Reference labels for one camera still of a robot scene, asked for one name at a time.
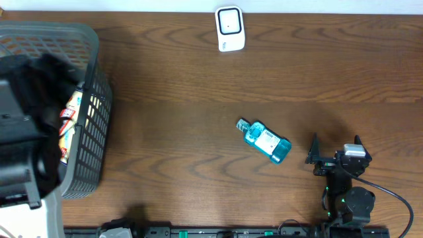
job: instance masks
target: white wall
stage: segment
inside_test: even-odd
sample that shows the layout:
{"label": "white wall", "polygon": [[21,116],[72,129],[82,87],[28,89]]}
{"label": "white wall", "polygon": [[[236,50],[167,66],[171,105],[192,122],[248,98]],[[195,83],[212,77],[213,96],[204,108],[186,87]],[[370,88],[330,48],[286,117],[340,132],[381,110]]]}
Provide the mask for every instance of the white wall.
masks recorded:
{"label": "white wall", "polygon": [[423,14],[423,0],[0,0],[4,10],[214,12],[237,5],[245,13]]}

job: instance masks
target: bottle label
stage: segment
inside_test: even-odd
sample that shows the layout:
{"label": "bottle label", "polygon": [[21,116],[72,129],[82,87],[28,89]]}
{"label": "bottle label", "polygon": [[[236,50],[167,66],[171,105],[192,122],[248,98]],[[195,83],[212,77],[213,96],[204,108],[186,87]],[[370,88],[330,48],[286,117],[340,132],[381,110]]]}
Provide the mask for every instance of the bottle label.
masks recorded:
{"label": "bottle label", "polygon": [[278,146],[280,138],[275,136],[272,132],[264,130],[255,142],[255,145],[261,150],[271,155],[276,146]]}

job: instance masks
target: square button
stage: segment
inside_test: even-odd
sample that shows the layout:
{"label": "square button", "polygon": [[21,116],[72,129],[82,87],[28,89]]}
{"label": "square button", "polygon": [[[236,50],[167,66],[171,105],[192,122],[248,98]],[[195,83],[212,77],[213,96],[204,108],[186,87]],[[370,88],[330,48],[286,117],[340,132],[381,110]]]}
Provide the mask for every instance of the square button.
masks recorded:
{"label": "square button", "polygon": [[220,32],[222,34],[236,34],[241,32],[238,9],[222,9],[218,12]]}

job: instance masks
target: green clip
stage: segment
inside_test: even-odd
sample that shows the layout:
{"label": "green clip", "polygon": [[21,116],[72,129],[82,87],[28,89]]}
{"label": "green clip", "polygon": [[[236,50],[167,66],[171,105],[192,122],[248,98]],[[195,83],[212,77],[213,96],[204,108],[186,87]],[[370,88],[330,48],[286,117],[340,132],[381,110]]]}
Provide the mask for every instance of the green clip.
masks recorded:
{"label": "green clip", "polygon": [[179,231],[179,238],[188,238],[187,231]]}

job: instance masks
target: cable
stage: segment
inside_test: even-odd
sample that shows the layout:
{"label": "cable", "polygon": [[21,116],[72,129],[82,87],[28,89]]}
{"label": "cable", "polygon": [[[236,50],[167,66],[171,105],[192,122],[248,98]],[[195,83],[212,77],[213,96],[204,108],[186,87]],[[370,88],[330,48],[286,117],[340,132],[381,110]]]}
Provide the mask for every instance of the cable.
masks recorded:
{"label": "cable", "polygon": [[397,198],[398,200],[400,200],[401,202],[403,202],[405,204],[405,206],[407,206],[408,211],[410,212],[410,219],[408,221],[407,226],[405,227],[405,230],[399,236],[399,238],[403,238],[407,234],[407,232],[410,230],[411,225],[412,225],[412,221],[414,219],[414,212],[412,211],[411,205],[403,197],[399,196],[398,194],[396,194],[396,193],[394,193],[394,192],[392,192],[390,190],[387,190],[386,188],[383,188],[382,186],[379,186],[377,184],[374,184],[372,182],[369,182],[367,180],[364,180],[362,178],[359,178],[357,176],[354,176],[354,175],[350,174],[348,171],[346,171],[344,169],[344,167],[342,166],[342,162],[341,162],[340,159],[338,160],[338,165],[344,171],[344,173],[346,173],[349,177],[351,177],[351,178],[353,178],[355,180],[358,180],[358,181],[360,181],[360,182],[362,182],[364,184],[367,184],[367,185],[370,185],[370,186],[375,187],[377,189],[380,189],[380,190],[386,192],[387,194],[390,194],[390,195],[394,196],[395,198]]}
{"label": "cable", "polygon": [[284,222],[282,222],[282,224],[280,224],[279,225],[279,227],[278,227],[278,235],[281,235],[281,228],[284,226],[284,224],[285,223],[287,223],[287,222],[289,222],[289,221],[294,221],[294,222],[296,222],[299,226],[300,226],[300,228],[302,228],[302,230],[306,233],[306,234],[308,234],[309,232],[308,231],[306,231],[304,228],[303,228],[303,226],[301,225],[301,223],[299,223],[297,220],[294,220],[294,219],[287,219],[287,220],[285,220]]}

